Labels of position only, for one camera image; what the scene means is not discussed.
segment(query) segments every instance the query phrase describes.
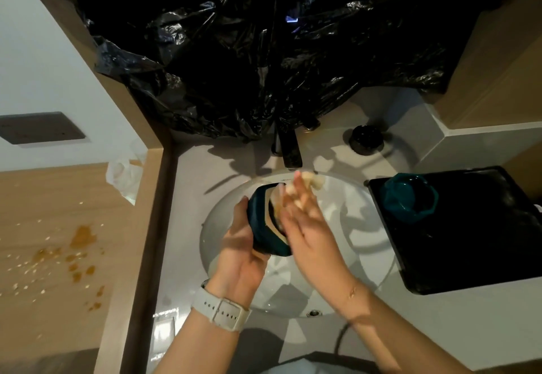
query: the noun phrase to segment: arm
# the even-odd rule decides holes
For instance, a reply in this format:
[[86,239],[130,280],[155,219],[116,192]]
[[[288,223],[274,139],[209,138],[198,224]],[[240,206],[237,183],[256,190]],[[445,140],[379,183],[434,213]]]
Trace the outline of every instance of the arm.
[[471,372],[374,295],[348,270],[315,196],[296,173],[302,209],[283,195],[281,222],[306,279],[356,330],[385,373]]
[[[209,293],[245,309],[254,298],[269,258],[252,250],[247,203],[244,197],[235,206],[233,223],[222,240],[217,271],[206,286]],[[191,310],[154,374],[225,373],[238,340],[238,332],[223,330]]]

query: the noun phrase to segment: white countertop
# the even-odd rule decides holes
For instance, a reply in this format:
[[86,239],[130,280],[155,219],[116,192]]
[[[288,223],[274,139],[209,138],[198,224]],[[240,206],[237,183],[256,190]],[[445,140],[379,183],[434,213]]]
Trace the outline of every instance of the white countertop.
[[[367,157],[344,143],[347,129],[367,122],[359,106],[347,102],[321,122],[314,132],[298,130],[303,169],[334,172],[359,183],[396,173],[385,159],[394,152],[388,147]],[[282,159],[270,156],[271,138],[246,145],[232,138],[185,138],[156,307],[157,313],[179,309],[176,330],[207,278],[200,258],[200,232],[209,211],[248,179],[284,169]],[[396,265],[377,295],[473,370],[542,358],[542,278],[422,296],[404,287]],[[254,372],[266,361],[283,362],[313,351],[332,353],[343,325],[334,314],[288,320],[253,312],[233,363],[242,369],[235,372]],[[372,359],[351,330],[339,353]]]

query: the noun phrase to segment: watch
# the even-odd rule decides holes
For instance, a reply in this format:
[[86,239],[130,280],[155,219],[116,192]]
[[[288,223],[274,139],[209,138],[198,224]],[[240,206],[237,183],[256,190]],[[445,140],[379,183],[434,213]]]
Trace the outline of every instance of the watch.
[[236,302],[218,298],[202,287],[196,292],[192,308],[208,317],[211,323],[228,331],[241,331],[250,315],[250,310],[245,310]]

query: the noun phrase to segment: white sink basin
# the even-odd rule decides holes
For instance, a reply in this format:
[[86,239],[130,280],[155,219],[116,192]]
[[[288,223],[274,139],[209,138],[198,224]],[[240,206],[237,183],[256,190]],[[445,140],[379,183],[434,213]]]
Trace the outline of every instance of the white sink basin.
[[[340,176],[322,176],[324,186],[315,194],[340,252],[352,273],[376,289],[393,266],[395,255],[369,191]],[[200,254],[209,276],[215,272],[220,240],[231,225],[234,205],[259,186],[292,178],[289,171],[258,177],[235,188],[213,207],[200,236]],[[269,259],[251,307],[289,318],[334,312],[305,280],[292,256]]]

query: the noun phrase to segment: gray wall plate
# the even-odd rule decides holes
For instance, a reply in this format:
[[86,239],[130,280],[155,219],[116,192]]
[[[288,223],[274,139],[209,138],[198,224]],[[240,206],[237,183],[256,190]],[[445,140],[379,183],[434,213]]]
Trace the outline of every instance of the gray wall plate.
[[0,116],[0,136],[11,144],[86,138],[62,112]]

